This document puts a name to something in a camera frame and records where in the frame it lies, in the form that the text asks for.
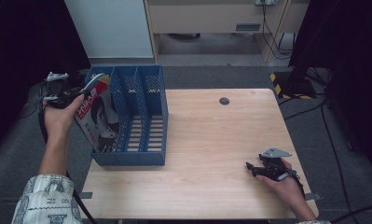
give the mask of white wall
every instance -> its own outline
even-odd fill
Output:
[[[90,58],[153,58],[144,0],[65,0]]]

